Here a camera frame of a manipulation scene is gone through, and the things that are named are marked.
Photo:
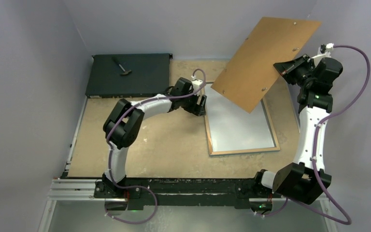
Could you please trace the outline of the brown cardboard backing board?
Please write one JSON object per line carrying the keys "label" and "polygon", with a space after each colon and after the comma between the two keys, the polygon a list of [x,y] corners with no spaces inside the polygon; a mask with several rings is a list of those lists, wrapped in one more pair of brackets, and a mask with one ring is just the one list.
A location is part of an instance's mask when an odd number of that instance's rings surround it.
{"label": "brown cardboard backing board", "polygon": [[250,113],[279,78],[274,63],[293,60],[320,21],[262,17],[212,89]]}

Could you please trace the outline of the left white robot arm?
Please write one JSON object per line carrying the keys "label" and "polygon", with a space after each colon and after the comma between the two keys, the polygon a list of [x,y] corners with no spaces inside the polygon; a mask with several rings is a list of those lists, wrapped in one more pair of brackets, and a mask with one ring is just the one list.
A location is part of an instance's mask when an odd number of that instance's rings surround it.
{"label": "left white robot arm", "polygon": [[103,125],[109,154],[102,181],[108,194],[118,198],[125,191],[122,180],[126,177],[128,148],[137,139],[142,122],[178,108],[196,116],[205,115],[206,96],[201,93],[205,85],[205,80],[181,77],[174,86],[153,97],[134,102],[120,99],[117,102]]}

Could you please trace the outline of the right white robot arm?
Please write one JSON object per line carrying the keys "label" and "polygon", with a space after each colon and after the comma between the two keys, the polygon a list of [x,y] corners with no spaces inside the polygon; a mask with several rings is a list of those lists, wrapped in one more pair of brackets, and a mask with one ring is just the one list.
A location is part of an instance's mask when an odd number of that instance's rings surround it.
{"label": "right white robot arm", "polygon": [[297,97],[300,116],[300,136],[294,160],[277,173],[262,170],[262,177],[252,183],[252,191],[263,197],[275,193],[304,204],[313,203],[323,188],[331,184],[325,173],[323,146],[328,117],[333,107],[329,93],[334,80],[343,72],[342,64],[326,53],[277,62],[276,71],[284,80],[300,87]]}

